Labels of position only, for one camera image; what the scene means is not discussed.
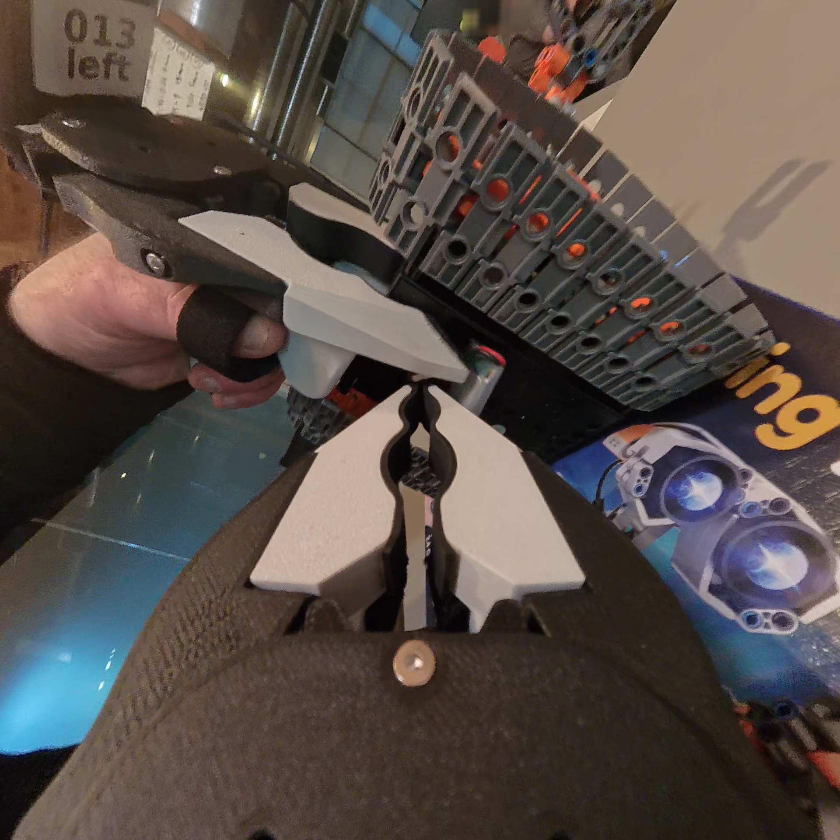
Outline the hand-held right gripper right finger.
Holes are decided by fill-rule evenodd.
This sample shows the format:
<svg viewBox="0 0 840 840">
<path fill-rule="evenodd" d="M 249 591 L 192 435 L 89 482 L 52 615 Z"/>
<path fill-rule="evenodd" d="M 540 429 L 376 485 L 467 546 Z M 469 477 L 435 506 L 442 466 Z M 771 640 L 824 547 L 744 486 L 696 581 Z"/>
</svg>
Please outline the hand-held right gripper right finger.
<svg viewBox="0 0 840 840">
<path fill-rule="evenodd" d="M 522 451 L 438 386 L 425 390 L 425 412 L 439 482 L 428 566 L 437 628 L 478 632 L 499 602 L 582 588 Z"/>
</svg>

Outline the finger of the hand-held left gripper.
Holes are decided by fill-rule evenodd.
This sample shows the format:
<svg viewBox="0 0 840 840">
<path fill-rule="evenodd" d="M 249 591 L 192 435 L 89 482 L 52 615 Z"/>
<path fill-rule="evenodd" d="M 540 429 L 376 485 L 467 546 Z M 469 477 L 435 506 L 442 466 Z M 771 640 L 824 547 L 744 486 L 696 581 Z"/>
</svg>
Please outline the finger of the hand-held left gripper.
<svg viewBox="0 0 840 840">
<path fill-rule="evenodd" d="M 310 257 L 378 293 L 389 293 L 402 273 L 403 255 L 369 213 L 313 185 L 289 189 L 287 231 Z"/>
<path fill-rule="evenodd" d="M 280 366 L 300 394 L 326 397 L 357 355 L 411 375 L 466 381 L 464 362 L 422 312 L 384 297 L 358 276 L 325 266 L 281 228 L 218 211 L 180 223 L 285 286 L 281 321 L 289 335 Z"/>
</svg>

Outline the orange grey tracked brick robot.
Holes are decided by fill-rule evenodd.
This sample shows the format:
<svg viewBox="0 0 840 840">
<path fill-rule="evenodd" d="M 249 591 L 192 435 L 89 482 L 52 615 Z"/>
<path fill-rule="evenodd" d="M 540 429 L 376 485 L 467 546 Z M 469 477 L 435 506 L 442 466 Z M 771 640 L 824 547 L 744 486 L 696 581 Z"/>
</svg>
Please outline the orange grey tracked brick robot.
<svg viewBox="0 0 840 840">
<path fill-rule="evenodd" d="M 552 39 L 433 29 L 369 207 L 401 252 L 387 295 L 464 355 L 507 361 L 482 418 L 548 464 L 769 350 L 735 279 L 593 133 L 601 88 L 664 2 L 526 2 Z"/>
</svg>

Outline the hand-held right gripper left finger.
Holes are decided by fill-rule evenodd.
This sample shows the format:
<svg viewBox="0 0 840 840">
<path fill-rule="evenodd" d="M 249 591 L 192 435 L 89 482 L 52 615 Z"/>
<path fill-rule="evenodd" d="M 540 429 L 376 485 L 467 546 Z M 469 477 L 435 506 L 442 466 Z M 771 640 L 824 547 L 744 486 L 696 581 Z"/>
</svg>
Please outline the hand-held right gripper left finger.
<svg viewBox="0 0 840 840">
<path fill-rule="evenodd" d="M 316 596 L 368 629 L 403 629 L 408 556 L 398 480 L 412 464 L 421 387 L 407 385 L 312 454 L 249 582 Z"/>
</svg>

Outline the blue robot kit box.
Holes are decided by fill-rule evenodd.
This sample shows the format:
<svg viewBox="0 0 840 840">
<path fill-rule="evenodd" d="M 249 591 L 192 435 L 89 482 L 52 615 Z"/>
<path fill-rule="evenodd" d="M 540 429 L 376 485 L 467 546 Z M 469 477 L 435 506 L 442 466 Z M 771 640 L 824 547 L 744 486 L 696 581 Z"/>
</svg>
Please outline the blue robot kit box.
<svg viewBox="0 0 840 840">
<path fill-rule="evenodd" d="M 838 838 L 838 319 L 741 285 L 769 350 L 553 468 L 675 594 L 764 761 Z"/>
</svg>

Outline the person's left forearm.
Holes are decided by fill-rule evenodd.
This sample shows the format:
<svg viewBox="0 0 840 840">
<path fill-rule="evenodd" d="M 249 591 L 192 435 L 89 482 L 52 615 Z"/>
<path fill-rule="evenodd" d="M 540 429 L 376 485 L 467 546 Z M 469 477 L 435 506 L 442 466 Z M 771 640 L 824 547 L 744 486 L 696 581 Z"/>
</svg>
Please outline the person's left forearm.
<svg viewBox="0 0 840 840">
<path fill-rule="evenodd" d="M 138 391 L 56 357 L 8 312 L 30 266 L 2 268 L 1 535 L 46 512 L 131 436 L 189 396 L 185 381 Z"/>
</svg>

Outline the person's left hand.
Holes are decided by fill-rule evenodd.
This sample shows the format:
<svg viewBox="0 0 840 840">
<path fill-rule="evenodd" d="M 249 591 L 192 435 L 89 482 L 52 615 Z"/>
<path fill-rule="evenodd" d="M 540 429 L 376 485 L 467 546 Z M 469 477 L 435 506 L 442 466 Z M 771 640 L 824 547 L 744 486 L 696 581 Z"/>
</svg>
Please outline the person's left hand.
<svg viewBox="0 0 840 840">
<path fill-rule="evenodd" d="M 231 410 L 264 403 L 286 380 L 282 369 L 239 383 L 192 364 L 177 342 L 177 322 L 196 289 L 124 266 L 94 234 L 21 279 L 7 308 L 43 350 L 120 385 L 151 392 L 188 383 Z"/>
</svg>

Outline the small battery with red wires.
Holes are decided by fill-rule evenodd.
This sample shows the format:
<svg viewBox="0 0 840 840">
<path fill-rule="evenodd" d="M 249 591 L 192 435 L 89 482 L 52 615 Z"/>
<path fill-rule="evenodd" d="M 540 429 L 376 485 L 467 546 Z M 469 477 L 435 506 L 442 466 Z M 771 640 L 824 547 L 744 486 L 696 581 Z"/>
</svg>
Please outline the small battery with red wires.
<svg viewBox="0 0 840 840">
<path fill-rule="evenodd" d="M 486 345 L 475 344 L 467 354 L 469 374 L 464 383 L 454 385 L 451 396 L 466 410 L 479 416 L 507 367 L 501 353 Z"/>
</svg>

